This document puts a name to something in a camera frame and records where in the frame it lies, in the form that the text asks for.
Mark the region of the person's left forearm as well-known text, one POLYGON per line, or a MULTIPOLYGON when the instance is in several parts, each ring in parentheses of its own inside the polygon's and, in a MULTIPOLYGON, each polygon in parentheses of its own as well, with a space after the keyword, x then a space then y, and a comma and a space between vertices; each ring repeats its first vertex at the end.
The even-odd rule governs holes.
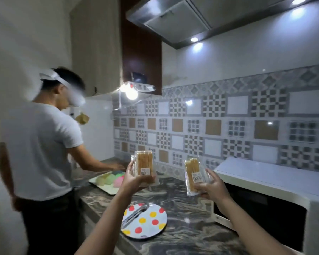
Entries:
POLYGON ((74 255, 113 255, 123 215, 131 199, 131 192, 120 189, 74 255))

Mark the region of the white power strip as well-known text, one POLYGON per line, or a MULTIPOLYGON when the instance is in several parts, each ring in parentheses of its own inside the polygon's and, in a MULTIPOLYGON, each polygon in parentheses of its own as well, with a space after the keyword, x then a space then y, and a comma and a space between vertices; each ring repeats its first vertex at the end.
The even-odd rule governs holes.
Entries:
POLYGON ((119 90, 122 92, 127 92, 131 89, 135 89, 138 92, 144 93, 150 93, 156 90, 154 85, 142 84, 132 81, 123 82, 119 88, 119 90))

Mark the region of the white headset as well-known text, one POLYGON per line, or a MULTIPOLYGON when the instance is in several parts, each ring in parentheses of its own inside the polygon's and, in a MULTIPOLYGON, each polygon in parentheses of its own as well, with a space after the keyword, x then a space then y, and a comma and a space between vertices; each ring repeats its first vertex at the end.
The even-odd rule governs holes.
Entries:
POLYGON ((39 73, 39 78, 40 80, 58 81, 61 84, 63 84, 68 89, 67 99, 70 106, 81 107, 85 104, 85 97, 83 91, 71 85, 68 81, 59 76, 59 74, 55 72, 53 69, 50 69, 45 73, 39 73))

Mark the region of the polka dot plate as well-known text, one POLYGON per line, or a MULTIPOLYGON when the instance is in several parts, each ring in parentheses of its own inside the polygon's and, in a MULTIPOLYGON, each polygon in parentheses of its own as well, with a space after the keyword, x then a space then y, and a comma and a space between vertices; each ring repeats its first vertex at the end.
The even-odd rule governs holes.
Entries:
POLYGON ((144 203, 131 205, 124 212, 121 232, 131 239, 143 240, 157 236, 168 223, 166 210, 153 203, 149 203, 146 210, 143 210, 134 219, 126 223, 126 220, 135 215, 142 205, 144 203))

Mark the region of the white microwave oven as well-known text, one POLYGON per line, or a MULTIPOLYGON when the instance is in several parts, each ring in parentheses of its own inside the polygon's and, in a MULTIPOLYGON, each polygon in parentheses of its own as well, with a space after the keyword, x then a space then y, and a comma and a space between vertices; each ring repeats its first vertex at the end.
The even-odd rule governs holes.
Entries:
POLYGON ((233 157, 213 171, 281 244, 299 255, 319 255, 319 172, 233 157))

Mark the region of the glowing light bulb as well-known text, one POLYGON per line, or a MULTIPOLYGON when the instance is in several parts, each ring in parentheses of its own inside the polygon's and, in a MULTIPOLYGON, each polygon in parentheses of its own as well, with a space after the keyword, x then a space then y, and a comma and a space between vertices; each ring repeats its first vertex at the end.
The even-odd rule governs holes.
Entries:
POLYGON ((129 99, 129 100, 136 100, 138 98, 138 89, 135 88, 135 87, 131 87, 130 85, 127 85, 125 88, 124 88, 124 92, 126 94, 126 97, 129 99))

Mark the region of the beige wall cabinet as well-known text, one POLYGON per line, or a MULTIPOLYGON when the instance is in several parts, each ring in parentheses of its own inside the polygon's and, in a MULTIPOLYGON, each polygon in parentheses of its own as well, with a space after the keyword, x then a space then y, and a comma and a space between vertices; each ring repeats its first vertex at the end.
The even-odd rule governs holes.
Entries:
POLYGON ((80 0, 70 12, 72 70, 86 97, 110 94, 122 82, 119 0, 80 0))

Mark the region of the person's right hand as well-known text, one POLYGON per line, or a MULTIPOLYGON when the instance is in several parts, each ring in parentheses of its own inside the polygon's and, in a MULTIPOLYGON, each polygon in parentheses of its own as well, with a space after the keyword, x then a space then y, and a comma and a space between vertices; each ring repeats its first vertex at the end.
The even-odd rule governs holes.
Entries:
POLYGON ((195 183, 194 188, 208 194, 210 200, 217 204, 221 204, 224 201, 232 200, 230 193, 228 192, 225 183, 217 175, 217 181, 210 183, 195 183))

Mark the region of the steel range hood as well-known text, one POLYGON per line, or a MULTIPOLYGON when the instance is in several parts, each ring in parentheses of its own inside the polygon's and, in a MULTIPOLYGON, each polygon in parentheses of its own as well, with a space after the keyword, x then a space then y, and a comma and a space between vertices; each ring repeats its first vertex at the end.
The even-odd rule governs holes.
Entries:
POLYGON ((140 0, 126 19, 174 49, 318 0, 140 0))

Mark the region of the dark wood wall cabinet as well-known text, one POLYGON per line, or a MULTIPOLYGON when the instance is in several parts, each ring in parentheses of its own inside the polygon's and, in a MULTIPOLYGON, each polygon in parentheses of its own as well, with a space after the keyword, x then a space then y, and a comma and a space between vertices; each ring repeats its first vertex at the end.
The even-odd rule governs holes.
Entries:
POLYGON ((126 13, 141 0, 119 0, 122 47, 122 81, 131 81, 131 73, 147 77, 155 86, 154 95, 162 95, 162 41, 127 20, 126 13))

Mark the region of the clear pack of wafer sticks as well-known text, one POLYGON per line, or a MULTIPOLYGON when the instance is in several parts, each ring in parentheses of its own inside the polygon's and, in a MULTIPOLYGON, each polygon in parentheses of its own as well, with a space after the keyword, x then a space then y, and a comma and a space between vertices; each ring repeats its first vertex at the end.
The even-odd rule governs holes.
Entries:
POLYGON ((200 191, 194 187, 195 184, 210 183, 210 175, 205 170, 203 160, 200 156, 184 160, 184 166, 187 196, 196 196, 200 194, 200 191))
POLYGON ((140 185, 140 187, 151 187, 160 185, 160 181, 158 179, 157 172, 153 166, 153 151, 152 150, 143 150, 143 151, 135 151, 133 155, 131 155, 133 164, 133 175, 134 176, 145 176, 151 175, 154 178, 150 182, 145 182, 140 185))

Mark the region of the person's left hand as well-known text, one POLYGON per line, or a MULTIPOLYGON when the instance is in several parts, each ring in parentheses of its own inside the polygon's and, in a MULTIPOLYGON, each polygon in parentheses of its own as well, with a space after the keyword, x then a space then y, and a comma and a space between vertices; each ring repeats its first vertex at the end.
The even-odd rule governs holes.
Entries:
POLYGON ((142 184, 151 184, 155 180, 153 175, 131 176, 126 169, 123 182, 117 192, 117 196, 131 198, 136 192, 142 189, 142 184))

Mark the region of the white tray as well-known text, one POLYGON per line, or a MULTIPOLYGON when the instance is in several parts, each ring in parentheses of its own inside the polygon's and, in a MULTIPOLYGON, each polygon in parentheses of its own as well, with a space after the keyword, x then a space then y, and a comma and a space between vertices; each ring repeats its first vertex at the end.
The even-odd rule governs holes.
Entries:
POLYGON ((108 195, 114 196, 119 191, 125 172, 112 171, 89 179, 89 183, 95 185, 108 195))

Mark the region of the metal tongs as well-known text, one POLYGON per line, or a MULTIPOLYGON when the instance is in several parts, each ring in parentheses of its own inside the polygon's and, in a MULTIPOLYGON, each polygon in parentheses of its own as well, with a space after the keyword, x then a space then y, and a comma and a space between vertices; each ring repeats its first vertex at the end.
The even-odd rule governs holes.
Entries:
POLYGON ((121 229, 126 228, 139 214, 146 211, 148 208, 148 203, 141 205, 137 210, 135 210, 131 215, 122 221, 121 229))

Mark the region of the pastel plastic cups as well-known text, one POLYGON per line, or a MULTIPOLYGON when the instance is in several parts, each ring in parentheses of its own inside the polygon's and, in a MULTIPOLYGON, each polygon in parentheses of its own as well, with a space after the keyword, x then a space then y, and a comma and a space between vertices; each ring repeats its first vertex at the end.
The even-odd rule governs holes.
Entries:
POLYGON ((120 188, 125 172, 113 171, 98 176, 95 180, 97 186, 111 185, 114 188, 120 188))

